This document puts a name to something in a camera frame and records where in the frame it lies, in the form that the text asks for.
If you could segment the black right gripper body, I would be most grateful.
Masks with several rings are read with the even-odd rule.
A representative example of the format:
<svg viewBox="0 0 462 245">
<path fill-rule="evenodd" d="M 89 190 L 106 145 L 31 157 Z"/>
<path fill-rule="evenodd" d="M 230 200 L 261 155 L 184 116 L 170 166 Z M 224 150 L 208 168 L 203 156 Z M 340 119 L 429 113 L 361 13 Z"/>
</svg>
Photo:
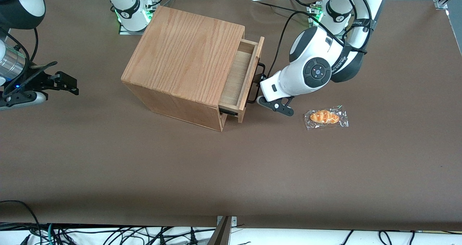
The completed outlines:
<svg viewBox="0 0 462 245">
<path fill-rule="evenodd" d="M 55 90 L 57 91 L 55 79 L 57 78 L 57 72 L 52 71 L 48 74 L 47 70 L 40 72 L 30 82 L 26 83 L 24 87 L 20 89 L 20 92 L 25 91 L 46 91 Z"/>
</svg>

